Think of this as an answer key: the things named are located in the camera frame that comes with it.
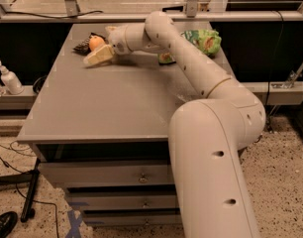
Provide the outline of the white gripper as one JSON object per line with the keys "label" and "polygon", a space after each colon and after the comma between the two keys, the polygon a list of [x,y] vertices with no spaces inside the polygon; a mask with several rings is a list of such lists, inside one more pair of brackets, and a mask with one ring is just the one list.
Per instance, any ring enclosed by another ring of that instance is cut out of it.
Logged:
{"label": "white gripper", "polygon": [[128,47],[126,40],[127,28],[127,25],[105,27],[105,31],[108,34],[108,43],[112,47],[110,45],[102,45],[95,48],[84,58],[83,62],[87,66],[92,66],[111,60],[115,53],[117,55],[130,54],[132,51]]}

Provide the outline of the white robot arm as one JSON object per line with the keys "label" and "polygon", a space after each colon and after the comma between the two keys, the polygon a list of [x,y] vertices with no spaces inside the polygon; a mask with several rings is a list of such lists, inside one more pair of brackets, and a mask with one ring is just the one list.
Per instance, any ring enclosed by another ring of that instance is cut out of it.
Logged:
{"label": "white robot arm", "polygon": [[183,38],[163,12],[107,33],[86,64],[134,51],[170,53],[200,96],[174,112],[168,129],[185,238],[260,238],[238,152],[264,128],[261,101]]}

